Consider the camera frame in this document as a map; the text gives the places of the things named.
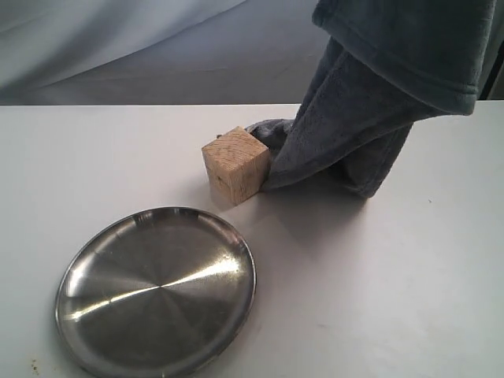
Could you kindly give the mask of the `grey blue fleece towel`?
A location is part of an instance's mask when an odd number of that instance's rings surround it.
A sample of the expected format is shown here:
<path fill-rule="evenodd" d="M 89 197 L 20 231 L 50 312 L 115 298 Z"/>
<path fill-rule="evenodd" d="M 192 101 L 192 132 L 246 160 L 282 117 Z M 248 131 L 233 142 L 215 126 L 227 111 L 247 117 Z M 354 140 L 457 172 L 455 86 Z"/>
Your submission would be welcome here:
<path fill-rule="evenodd" d="M 249 127 L 272 152 L 263 188 L 319 172 L 371 198 L 413 124 L 471 114 L 493 1 L 320 1 L 328 45 L 292 120 Z"/>

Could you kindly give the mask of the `light wooden block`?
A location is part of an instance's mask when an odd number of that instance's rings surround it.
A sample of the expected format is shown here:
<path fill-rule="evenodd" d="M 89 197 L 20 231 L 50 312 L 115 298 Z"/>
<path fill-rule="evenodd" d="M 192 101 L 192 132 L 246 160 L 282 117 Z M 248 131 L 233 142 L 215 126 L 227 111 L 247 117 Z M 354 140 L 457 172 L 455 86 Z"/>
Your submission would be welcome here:
<path fill-rule="evenodd" d="M 210 186 L 235 206 L 259 192 L 271 160 L 269 148 L 241 127 L 206 144 L 202 157 Z"/>

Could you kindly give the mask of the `round stainless steel plate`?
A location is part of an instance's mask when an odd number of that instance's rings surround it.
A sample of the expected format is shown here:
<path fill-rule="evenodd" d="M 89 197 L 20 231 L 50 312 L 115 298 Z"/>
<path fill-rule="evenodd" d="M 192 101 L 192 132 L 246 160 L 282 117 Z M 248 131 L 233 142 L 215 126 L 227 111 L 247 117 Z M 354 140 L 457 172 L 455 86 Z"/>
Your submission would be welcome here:
<path fill-rule="evenodd" d="M 226 220 L 188 207 L 144 210 L 71 260 L 55 298 L 58 338 L 92 376 L 186 376 L 233 342 L 256 285 L 250 247 Z"/>

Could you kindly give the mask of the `grey backdrop cloth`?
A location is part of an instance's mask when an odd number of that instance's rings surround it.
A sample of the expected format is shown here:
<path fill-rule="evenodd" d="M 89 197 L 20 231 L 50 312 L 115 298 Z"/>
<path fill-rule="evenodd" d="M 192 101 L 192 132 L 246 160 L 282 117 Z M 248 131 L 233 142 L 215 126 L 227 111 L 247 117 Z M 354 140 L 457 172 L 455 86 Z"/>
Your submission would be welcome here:
<path fill-rule="evenodd" d="M 296 99 L 328 40 L 315 95 L 348 107 L 391 85 L 470 112 L 495 1 L 4 1 L 4 104 Z"/>

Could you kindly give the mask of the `dark vertical stand pole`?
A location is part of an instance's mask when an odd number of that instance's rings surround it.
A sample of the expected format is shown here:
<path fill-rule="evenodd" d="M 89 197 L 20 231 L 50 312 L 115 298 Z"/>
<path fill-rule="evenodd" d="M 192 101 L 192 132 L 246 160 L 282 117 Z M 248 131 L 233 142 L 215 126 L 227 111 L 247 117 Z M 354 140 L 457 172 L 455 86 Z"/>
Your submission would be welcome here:
<path fill-rule="evenodd" d="M 495 83 L 498 81 L 498 75 L 500 73 L 501 67 L 503 65 L 503 45 L 499 47 L 498 53 L 495 57 L 494 63 L 488 72 L 487 78 L 484 81 L 484 85 L 481 87 L 479 94 L 479 100 L 488 100 L 494 89 Z"/>

